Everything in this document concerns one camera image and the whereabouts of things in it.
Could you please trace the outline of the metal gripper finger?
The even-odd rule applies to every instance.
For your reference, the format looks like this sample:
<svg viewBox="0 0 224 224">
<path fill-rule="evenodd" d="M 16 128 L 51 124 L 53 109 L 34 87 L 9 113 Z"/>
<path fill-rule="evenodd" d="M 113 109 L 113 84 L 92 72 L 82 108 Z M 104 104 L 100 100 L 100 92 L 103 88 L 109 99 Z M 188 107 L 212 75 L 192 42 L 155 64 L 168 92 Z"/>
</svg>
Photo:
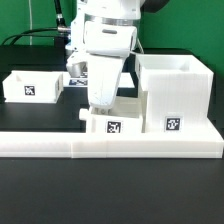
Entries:
<svg viewBox="0 0 224 224">
<path fill-rule="evenodd" d="M 100 115 L 110 115 L 110 113 L 111 113 L 111 108 L 110 109 L 108 109 L 108 108 L 100 108 L 99 109 L 99 114 Z"/>
</svg>

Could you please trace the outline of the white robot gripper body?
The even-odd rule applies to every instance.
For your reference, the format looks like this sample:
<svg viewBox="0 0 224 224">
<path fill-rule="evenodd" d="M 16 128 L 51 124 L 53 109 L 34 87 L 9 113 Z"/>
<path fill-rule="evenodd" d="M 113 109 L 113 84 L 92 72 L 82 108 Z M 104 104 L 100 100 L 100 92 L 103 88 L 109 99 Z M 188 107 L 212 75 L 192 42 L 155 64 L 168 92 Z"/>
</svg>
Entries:
<svg viewBox="0 0 224 224">
<path fill-rule="evenodd" d="M 124 62 L 134 49 L 136 39 L 134 26 L 85 23 L 88 101 L 92 107 L 113 107 Z"/>
</svg>

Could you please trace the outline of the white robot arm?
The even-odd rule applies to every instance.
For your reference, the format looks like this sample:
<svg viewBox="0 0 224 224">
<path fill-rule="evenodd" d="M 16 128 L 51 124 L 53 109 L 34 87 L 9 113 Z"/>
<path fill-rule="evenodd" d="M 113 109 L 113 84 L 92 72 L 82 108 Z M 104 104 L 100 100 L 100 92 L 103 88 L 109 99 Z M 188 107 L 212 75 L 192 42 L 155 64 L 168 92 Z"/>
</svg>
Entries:
<svg viewBox="0 0 224 224">
<path fill-rule="evenodd" d="M 138 42 L 141 13 L 156 13 L 169 1 L 79 0 L 66 67 L 73 77 L 87 70 L 91 107 L 113 107 L 124 63 Z"/>
</svg>

